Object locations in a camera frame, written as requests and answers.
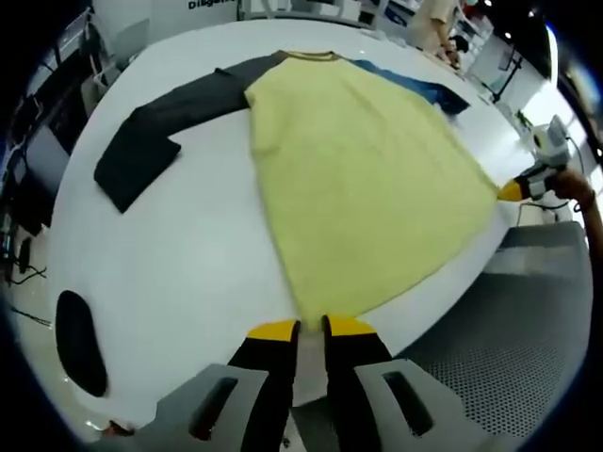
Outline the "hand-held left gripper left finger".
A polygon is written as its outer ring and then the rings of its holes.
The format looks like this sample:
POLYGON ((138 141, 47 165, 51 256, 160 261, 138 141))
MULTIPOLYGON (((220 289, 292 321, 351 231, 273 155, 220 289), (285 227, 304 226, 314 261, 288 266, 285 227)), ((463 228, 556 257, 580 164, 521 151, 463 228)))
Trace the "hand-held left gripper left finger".
POLYGON ((210 364, 157 404, 166 451, 277 451, 293 398, 301 322, 250 330, 227 364, 210 364))

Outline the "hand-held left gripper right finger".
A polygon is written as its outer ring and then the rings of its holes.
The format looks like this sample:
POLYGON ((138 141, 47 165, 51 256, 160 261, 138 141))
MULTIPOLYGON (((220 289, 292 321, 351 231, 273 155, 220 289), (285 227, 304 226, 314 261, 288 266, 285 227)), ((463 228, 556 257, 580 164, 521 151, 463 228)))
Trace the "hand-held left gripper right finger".
POLYGON ((409 360, 395 360, 371 326, 322 317, 327 397, 342 451, 466 451, 461 399, 409 360))

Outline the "person's right hand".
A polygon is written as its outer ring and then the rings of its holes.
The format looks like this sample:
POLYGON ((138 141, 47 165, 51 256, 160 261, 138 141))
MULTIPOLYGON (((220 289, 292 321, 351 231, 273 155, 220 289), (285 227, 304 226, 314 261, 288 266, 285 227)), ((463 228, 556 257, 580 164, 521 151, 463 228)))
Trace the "person's right hand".
POLYGON ((588 211, 595 204, 595 192, 589 182, 572 169, 563 169, 553 176, 552 190, 560 199, 575 201, 580 212, 588 211))

